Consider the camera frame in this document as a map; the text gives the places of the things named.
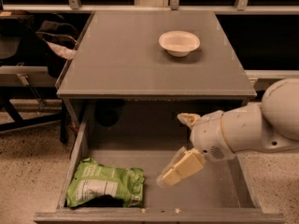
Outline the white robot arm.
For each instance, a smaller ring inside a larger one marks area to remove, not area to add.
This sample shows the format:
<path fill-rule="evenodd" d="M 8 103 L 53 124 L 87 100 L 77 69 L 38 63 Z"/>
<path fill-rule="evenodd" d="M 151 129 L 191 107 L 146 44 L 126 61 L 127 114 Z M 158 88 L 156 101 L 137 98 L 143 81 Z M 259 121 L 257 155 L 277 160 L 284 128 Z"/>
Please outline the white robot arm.
<path fill-rule="evenodd" d="M 259 104 L 204 116 L 180 113 L 190 128 L 192 149 L 181 148 L 157 177 L 168 188 L 201 171 L 207 161 L 228 161 L 247 151 L 275 153 L 299 148 L 299 79 L 282 79 Z"/>

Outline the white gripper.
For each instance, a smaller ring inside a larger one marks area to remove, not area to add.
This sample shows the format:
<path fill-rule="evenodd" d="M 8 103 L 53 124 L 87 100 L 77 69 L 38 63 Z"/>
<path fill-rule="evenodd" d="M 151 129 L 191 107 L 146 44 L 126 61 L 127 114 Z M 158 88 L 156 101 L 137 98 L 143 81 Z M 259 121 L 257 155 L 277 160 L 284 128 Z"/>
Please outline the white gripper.
<path fill-rule="evenodd" d="M 190 140 L 195 148 L 182 147 L 163 168 L 156 179 L 161 188 L 175 186 L 181 180 L 201 171 L 208 161 L 228 161 L 235 158 L 222 133 L 223 111 L 206 114 L 179 113 L 178 120 L 192 129 Z"/>

